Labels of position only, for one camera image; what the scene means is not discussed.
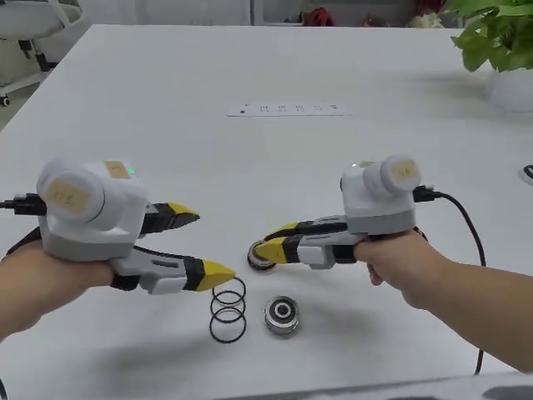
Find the ball bearing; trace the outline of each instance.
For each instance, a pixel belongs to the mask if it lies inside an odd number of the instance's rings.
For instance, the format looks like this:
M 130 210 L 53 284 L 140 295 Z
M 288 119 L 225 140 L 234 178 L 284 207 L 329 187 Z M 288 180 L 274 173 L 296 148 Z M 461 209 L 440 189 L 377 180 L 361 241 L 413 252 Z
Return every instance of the ball bearing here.
M 265 306 L 265 324 L 274 334 L 286 336 L 298 327 L 300 310 L 294 300 L 287 296 L 273 298 Z
M 256 247 L 264 242 L 264 240 L 258 240 L 257 242 L 253 243 L 248 250 L 248 265 L 256 271 L 268 271 L 276 266 L 275 262 L 273 263 L 272 261 L 266 260 L 265 258 L 257 255 Z

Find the white table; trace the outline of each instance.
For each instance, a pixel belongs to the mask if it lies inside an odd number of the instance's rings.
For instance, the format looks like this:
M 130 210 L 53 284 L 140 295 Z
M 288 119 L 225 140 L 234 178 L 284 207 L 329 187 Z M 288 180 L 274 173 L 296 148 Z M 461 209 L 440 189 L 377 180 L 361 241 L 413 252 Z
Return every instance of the white table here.
M 247 281 L 248 330 L 208 333 L 210 294 L 148 297 L 93 290 L 0 346 L 12 398 L 229 398 L 468 375 L 476 350 L 362 265 L 255 274 L 248 246 L 284 223 L 341 213 L 339 177 L 354 160 L 410 153 L 428 184 L 471 213 L 489 264 L 531 264 L 533 117 L 482 95 L 445 30 L 95 26 L 0 133 L 0 198 L 32 191 L 56 155 L 129 157 L 153 201 L 202 219 L 142 243 L 217 260 Z M 353 117 L 231 118 L 251 101 L 335 101 Z M 460 214 L 418 207 L 447 256 L 477 263 Z M 0 213 L 0 251 L 35 224 Z M 301 331 L 276 340 L 262 309 L 295 298 Z M 484 372 L 507 370 L 488 357 Z

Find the floor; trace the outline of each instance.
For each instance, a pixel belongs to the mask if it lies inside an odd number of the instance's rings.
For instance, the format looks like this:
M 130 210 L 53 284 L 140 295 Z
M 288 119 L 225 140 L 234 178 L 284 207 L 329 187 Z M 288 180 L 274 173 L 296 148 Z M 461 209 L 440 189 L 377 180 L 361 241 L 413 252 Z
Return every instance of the floor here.
M 16 43 L 0 41 L 0 83 L 9 83 L 37 70 L 34 60 L 27 60 Z M 9 95 L 11 105 L 0 107 L 0 131 L 9 123 L 22 105 L 32 96 L 37 86 L 26 87 Z
M 9 95 L 11 105 L 9 107 L 0 107 L 0 131 L 11 121 L 11 118 L 15 116 L 36 89 L 37 86 L 26 87 Z

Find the human hand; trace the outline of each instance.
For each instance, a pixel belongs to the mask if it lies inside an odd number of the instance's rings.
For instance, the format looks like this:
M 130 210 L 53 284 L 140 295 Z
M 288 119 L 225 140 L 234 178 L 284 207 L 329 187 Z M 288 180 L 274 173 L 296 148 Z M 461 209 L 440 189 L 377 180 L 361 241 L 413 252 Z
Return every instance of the human hand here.
M 113 272 L 104 262 L 64 261 L 46 254 L 40 242 L 21 247 L 0 262 L 4 336 L 29 329 L 44 314 L 70 303 L 89 288 L 110 285 L 112 280 Z
M 450 263 L 422 235 L 412 230 L 377 241 L 360 242 L 354 249 L 354 256 L 367 263 L 372 284 L 390 284 L 415 308 L 423 308 L 424 289 L 430 287 L 446 263 Z

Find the white flower pot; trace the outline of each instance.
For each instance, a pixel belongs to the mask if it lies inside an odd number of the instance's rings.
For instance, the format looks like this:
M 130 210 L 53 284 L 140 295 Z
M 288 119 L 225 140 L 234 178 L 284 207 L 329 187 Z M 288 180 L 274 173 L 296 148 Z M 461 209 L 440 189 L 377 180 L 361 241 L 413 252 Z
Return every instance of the white flower pot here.
M 506 111 L 533 113 L 533 69 L 494 72 L 486 94 L 491 103 Z

